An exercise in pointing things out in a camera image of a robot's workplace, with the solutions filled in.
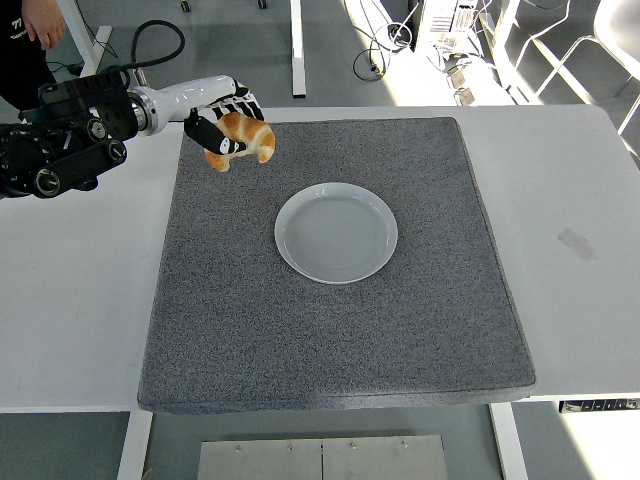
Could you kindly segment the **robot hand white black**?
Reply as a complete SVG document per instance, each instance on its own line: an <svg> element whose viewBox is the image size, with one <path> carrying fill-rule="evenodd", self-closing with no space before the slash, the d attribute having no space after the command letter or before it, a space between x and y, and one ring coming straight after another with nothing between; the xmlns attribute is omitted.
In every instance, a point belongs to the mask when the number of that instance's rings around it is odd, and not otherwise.
<svg viewBox="0 0 640 480"><path fill-rule="evenodd" d="M234 112L257 120L264 118L251 90L226 75L183 82L160 90L139 87L130 96L138 98L143 114L138 121L141 135L154 135L170 122L181 122L187 136L219 155L245 152L248 145L231 139L215 123L201 116L201 110L209 109L217 118Z"/></svg>

